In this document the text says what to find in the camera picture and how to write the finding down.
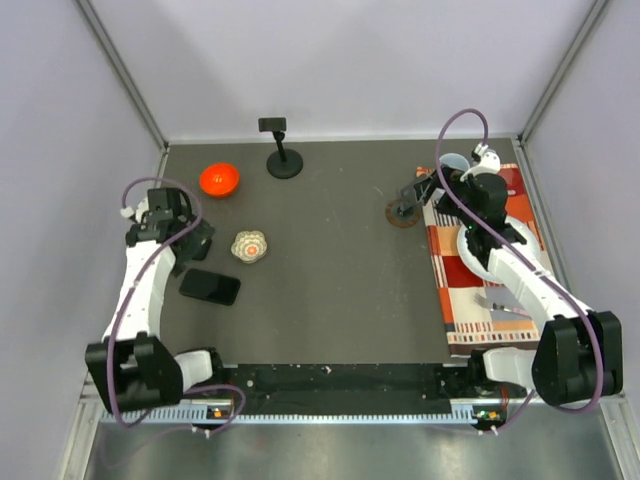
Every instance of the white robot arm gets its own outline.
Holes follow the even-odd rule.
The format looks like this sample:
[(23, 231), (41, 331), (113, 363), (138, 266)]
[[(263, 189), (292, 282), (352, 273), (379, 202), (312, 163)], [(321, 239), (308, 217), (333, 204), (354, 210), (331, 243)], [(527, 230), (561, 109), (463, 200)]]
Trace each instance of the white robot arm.
[[(126, 235), (127, 267), (118, 306), (101, 343), (87, 347), (85, 361), (107, 410), (107, 342), (136, 276), (161, 244), (193, 222), (185, 195), (176, 188), (151, 189), (137, 210), (123, 209), (133, 225)], [(160, 315), (169, 275), (178, 275), (192, 259), (206, 256), (213, 228), (202, 221), (180, 241), (163, 248), (136, 285), (115, 338), (114, 386), (121, 411), (177, 403), (192, 386), (222, 373), (215, 349), (171, 355), (160, 341)]]
[[(478, 380), (510, 382), (535, 389), (550, 405), (561, 405), (592, 398), (596, 387), (594, 349), (603, 359), (602, 395), (619, 393), (622, 389), (622, 334), (619, 320), (611, 312), (595, 312), (588, 305), (559, 287), (552, 273), (532, 254), (526, 238), (509, 223), (506, 214), (508, 190), (505, 180), (497, 175), (500, 159), (487, 145), (480, 144), (472, 156), (478, 163), (469, 168), (461, 155), (448, 154), (442, 159), (442, 174), (451, 192), (477, 218), (489, 225), (503, 240), (529, 263), (503, 246), (492, 234), (465, 213), (444, 193), (436, 201), (436, 209), (445, 215), (459, 218), (464, 225), (461, 254), (477, 268), (502, 282), (529, 312), (542, 332), (536, 351), (514, 347), (493, 348), (472, 352), (470, 371)], [(397, 215), (424, 205), (442, 188), (439, 175), (422, 176), (400, 190), (395, 203)], [(549, 285), (562, 291), (562, 297)], [(595, 331), (598, 344), (593, 345), (587, 328), (579, 318), (585, 317)]]

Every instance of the smartphone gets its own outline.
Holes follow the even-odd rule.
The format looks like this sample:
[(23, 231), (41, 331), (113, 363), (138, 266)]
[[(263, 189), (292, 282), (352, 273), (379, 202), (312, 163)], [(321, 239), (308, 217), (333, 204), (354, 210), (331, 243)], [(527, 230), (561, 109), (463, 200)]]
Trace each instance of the smartphone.
[(233, 305), (239, 290), (240, 280), (237, 278), (192, 268), (184, 274), (179, 292), (185, 297)]

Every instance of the gray table surface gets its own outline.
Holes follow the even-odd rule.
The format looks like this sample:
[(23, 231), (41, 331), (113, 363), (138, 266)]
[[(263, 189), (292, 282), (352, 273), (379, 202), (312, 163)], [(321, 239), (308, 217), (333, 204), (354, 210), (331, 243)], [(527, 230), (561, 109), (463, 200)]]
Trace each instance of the gray table surface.
[[(477, 141), (450, 140), (469, 156)], [(171, 147), (165, 177), (184, 182), (216, 227), (203, 262), (237, 277), (226, 307), (181, 296), (170, 279), (161, 337), (174, 353), (216, 347), (225, 363), (418, 363), (450, 360), (424, 223), (389, 224), (384, 210), (417, 166), (433, 166), (434, 141), (292, 143), (304, 169), (290, 180), (266, 171), (275, 144)], [(515, 163), (508, 139), (491, 146)], [(201, 193), (212, 163), (240, 171), (233, 196)], [(231, 255), (241, 230), (260, 230), (269, 251), (253, 265)]]

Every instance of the orange checkered towel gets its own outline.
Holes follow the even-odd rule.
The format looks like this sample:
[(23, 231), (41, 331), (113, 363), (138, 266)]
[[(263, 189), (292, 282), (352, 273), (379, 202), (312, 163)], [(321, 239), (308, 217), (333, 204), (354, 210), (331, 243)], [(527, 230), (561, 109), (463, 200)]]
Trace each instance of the orange checkered towel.
[[(418, 168), (417, 175), (432, 172)], [(552, 271), (520, 170), (515, 164), (507, 164), (499, 175), (509, 189), (507, 213), (531, 229), (540, 242), (540, 262)], [(495, 303), (522, 308), (505, 286), (482, 280), (462, 263), (456, 246), (460, 221), (436, 212), (433, 199), (423, 207), (423, 214), (451, 355), (466, 356), (475, 348), (498, 346), (535, 349), (540, 332), (533, 320), (515, 313), (490, 311), (475, 303), (479, 293)]]

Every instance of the white wall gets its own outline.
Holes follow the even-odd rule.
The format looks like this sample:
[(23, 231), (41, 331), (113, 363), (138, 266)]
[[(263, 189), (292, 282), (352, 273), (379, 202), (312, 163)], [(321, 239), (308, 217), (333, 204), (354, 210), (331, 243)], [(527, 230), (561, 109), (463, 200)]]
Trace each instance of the white wall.
[(53, 478), (158, 150), (70, 0), (0, 2), (0, 477)]
[[(519, 132), (592, 0), (93, 0), (170, 140)], [(477, 134), (474, 119), (452, 133)]]
[(532, 139), (575, 293), (623, 326), (640, 419), (640, 2), (612, 2)]

